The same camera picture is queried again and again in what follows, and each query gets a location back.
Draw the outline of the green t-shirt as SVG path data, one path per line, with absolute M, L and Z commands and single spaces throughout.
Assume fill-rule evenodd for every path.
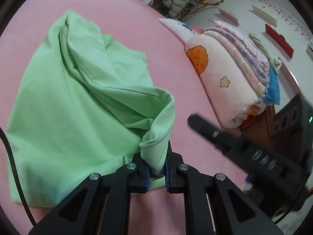
M 8 121 L 28 204 L 53 207 L 136 153 L 162 176 L 174 119 L 174 97 L 153 85 L 145 54 L 67 11 L 32 56 Z

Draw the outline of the pink cartoon rolled quilt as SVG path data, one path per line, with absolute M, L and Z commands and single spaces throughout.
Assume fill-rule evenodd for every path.
M 264 86 L 231 41 L 216 32 L 189 39 L 185 51 L 196 70 L 219 123 L 236 128 L 266 105 L 257 93 Z

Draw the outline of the blue fringed cloth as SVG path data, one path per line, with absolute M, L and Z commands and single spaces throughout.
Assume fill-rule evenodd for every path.
M 270 68 L 269 84 L 263 101 L 266 105 L 279 105 L 280 99 L 280 89 L 277 75 L 274 70 Z

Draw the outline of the pink striped folded blanket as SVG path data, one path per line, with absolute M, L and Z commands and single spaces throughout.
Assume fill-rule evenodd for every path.
M 240 29 L 224 21 L 213 20 L 204 34 L 217 39 L 234 57 L 259 97 L 264 98 L 270 81 L 270 64 L 266 56 Z

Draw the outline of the green folded garment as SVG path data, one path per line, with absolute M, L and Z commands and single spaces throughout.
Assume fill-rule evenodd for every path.
M 254 33 L 249 33 L 248 37 L 254 42 L 254 44 L 261 50 L 261 52 L 266 56 L 270 67 L 274 71 L 276 75 L 279 75 L 281 66 L 282 66 L 282 61 L 277 58 L 272 56 L 270 51 L 267 49 L 267 47 L 263 44 L 263 42 L 259 39 L 259 37 L 254 34 Z

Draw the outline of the pink cartoon pillow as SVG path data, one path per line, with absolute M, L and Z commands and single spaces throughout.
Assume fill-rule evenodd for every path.
M 160 18 L 158 20 L 170 30 L 184 46 L 189 39 L 204 32 L 201 27 L 189 26 L 175 19 Z

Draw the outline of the wooden coat rack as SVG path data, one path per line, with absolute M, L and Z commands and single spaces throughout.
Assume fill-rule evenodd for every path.
M 191 9 L 185 10 L 181 16 L 179 17 L 180 20 L 185 20 L 189 16 L 196 14 L 204 9 L 209 9 L 214 6 L 219 6 L 223 3 L 223 0 L 196 0 L 195 5 L 192 6 Z

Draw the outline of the red wall shelf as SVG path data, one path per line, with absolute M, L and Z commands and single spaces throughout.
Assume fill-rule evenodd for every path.
M 277 33 L 272 27 L 268 24 L 265 24 L 266 33 L 286 52 L 286 54 L 292 58 L 294 54 L 294 49 L 289 45 L 285 38 Z

